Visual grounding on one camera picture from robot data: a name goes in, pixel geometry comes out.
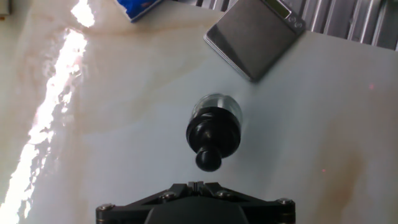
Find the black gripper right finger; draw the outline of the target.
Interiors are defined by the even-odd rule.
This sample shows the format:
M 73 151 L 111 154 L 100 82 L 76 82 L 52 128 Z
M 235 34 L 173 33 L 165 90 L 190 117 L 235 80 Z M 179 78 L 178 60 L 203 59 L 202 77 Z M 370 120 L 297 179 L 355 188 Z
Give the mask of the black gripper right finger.
M 198 182 L 198 193 L 239 206 L 249 223 L 295 223 L 295 202 L 289 198 L 266 201 L 222 187 L 217 182 Z

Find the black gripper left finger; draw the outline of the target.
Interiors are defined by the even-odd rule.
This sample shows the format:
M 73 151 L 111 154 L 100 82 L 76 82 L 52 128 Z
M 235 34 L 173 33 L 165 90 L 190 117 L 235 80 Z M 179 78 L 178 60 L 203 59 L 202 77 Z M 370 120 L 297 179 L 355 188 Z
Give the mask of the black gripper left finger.
M 96 208 L 95 223 L 144 223 L 151 210 L 198 193 L 198 183 L 173 184 L 169 189 L 128 205 L 105 203 Z

